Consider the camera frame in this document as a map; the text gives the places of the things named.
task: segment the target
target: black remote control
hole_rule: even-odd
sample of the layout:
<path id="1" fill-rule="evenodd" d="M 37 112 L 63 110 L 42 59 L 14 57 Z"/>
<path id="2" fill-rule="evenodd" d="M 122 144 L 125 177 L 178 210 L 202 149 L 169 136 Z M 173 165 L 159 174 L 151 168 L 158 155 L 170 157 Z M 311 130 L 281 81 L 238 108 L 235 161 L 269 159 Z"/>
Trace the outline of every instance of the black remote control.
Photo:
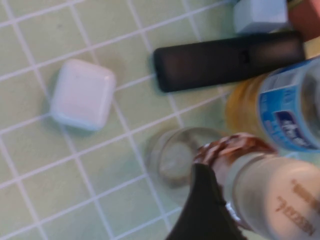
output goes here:
<path id="1" fill-rule="evenodd" d="M 306 59 L 296 31 L 158 48 L 153 53 L 163 92 L 246 80 Z"/>

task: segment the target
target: white box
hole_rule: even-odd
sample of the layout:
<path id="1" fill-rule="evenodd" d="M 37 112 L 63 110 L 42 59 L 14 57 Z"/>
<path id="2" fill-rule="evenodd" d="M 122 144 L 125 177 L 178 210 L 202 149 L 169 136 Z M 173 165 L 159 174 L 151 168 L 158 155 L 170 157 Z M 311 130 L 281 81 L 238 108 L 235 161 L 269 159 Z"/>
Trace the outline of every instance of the white box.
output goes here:
<path id="1" fill-rule="evenodd" d="M 97 131 L 106 124 L 116 78 L 107 68 L 70 59 L 60 69 L 51 115 L 59 123 Z"/>
<path id="2" fill-rule="evenodd" d="M 269 33 L 288 24 L 286 0 L 240 0 L 234 6 L 237 33 Z"/>

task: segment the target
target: tile floor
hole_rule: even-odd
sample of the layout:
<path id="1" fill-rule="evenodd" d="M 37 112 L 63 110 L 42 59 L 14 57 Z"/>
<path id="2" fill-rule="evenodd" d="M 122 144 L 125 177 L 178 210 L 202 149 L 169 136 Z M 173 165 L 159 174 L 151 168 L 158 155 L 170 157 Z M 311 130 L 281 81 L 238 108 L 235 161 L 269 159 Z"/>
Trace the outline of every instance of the tile floor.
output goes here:
<path id="1" fill-rule="evenodd" d="M 0 0 L 0 240 L 163 240 L 180 212 L 146 173 L 147 142 L 225 129 L 233 85 L 163 94 L 154 49 L 233 37 L 233 0 Z M 48 114 L 60 67 L 115 72 L 97 133 Z"/>

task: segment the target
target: plastic bottle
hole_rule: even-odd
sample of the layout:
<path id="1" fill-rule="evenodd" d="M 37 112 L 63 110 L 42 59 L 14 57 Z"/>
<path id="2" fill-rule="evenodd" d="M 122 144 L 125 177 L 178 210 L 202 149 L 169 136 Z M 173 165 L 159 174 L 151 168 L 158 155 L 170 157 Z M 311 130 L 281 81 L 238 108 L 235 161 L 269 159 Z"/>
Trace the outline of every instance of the plastic bottle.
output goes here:
<path id="1" fill-rule="evenodd" d="M 225 114 L 235 133 L 251 133 L 291 151 L 320 152 L 320 58 L 240 83 Z"/>
<path id="2" fill-rule="evenodd" d="M 235 222 L 270 240 L 320 239 L 320 169 L 280 157 L 246 133 L 199 149 L 197 163 L 215 172 Z"/>

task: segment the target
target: jar label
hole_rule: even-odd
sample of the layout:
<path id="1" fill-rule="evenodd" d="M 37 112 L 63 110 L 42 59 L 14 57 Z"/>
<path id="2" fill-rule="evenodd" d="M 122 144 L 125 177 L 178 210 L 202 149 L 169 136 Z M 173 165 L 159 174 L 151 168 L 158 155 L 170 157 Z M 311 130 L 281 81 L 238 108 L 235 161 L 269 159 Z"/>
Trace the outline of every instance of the jar label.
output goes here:
<path id="1" fill-rule="evenodd" d="M 307 126 L 301 112 L 304 78 L 300 71 L 312 60 L 286 67 L 263 82 L 257 113 L 266 134 L 281 147 L 299 152 L 320 152 L 320 144 Z"/>

